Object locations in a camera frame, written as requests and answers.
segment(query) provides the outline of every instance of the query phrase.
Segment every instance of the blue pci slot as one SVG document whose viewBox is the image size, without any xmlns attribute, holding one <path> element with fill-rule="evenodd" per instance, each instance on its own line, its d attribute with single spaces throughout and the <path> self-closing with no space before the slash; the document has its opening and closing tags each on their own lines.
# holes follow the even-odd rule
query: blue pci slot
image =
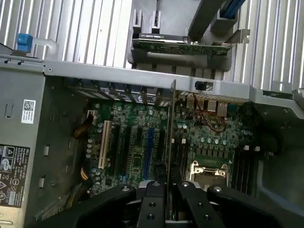
<svg viewBox="0 0 304 228">
<path fill-rule="evenodd" d="M 144 161 L 144 173 L 143 177 L 145 180 L 149 178 L 149 169 L 150 169 L 150 162 L 151 162 L 151 155 L 153 150 L 153 140 L 154 140 L 154 128 L 149 128 L 148 133 L 148 143 L 147 143 L 147 156 Z"/>
</svg>

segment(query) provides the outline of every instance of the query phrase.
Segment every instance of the red wire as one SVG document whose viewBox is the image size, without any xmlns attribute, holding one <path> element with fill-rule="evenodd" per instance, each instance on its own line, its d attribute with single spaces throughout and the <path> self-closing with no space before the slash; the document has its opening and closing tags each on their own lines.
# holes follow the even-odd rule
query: red wire
<svg viewBox="0 0 304 228">
<path fill-rule="evenodd" d="M 214 131 L 214 132 L 218 132 L 218 133 L 224 132 L 224 131 L 226 130 L 226 128 L 227 128 L 227 124 L 226 124 L 225 120 L 222 119 L 221 117 L 219 117 L 218 115 L 216 115 L 215 113 L 208 112 L 208 111 L 203 111 L 203 110 L 200 108 L 200 106 L 199 106 L 199 103 L 198 103 L 198 100 L 197 100 L 195 94 L 193 94 L 193 97 L 194 97 L 194 100 L 195 100 L 195 102 L 196 102 L 196 105 L 197 105 L 198 108 L 199 108 L 199 111 L 201 112 L 200 115 L 201 115 L 203 121 L 204 121 L 204 122 L 206 123 L 206 125 L 208 126 L 208 128 L 209 128 L 210 130 Z M 208 113 L 208 114 L 210 114 L 210 115 L 213 115 L 213 116 L 217 117 L 217 118 L 224 124 L 224 128 L 223 128 L 222 130 L 218 130 L 218 129 L 214 128 L 214 127 L 206 120 L 206 118 L 205 118 L 205 116 L 204 116 L 203 113 Z"/>
</svg>

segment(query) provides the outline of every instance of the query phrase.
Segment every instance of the warning label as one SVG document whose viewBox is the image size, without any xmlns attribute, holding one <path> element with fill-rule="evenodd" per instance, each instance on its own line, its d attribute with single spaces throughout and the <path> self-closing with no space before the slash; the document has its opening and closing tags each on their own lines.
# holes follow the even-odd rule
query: warning label
<svg viewBox="0 0 304 228">
<path fill-rule="evenodd" d="M 0 144 L 0 206 L 21 208 L 29 147 Z"/>
</svg>

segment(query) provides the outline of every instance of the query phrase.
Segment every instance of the blue tab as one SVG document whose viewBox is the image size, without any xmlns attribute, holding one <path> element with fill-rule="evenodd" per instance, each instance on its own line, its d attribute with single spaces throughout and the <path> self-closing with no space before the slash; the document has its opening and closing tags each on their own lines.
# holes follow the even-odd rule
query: blue tab
<svg viewBox="0 0 304 228">
<path fill-rule="evenodd" d="M 29 34 L 19 33 L 17 38 L 17 50 L 30 53 L 33 44 L 33 37 Z"/>
</svg>

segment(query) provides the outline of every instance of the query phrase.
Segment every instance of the label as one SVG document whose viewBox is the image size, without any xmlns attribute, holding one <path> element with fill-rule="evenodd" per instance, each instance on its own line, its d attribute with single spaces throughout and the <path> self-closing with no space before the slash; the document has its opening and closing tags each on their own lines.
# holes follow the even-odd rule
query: label
<svg viewBox="0 0 304 228">
<path fill-rule="evenodd" d="M 21 208 L 29 150 L 0 144 L 0 206 Z"/>
<path fill-rule="evenodd" d="M 35 115 L 36 101 L 34 100 L 24 100 L 21 123 L 23 124 L 33 124 Z"/>
</svg>

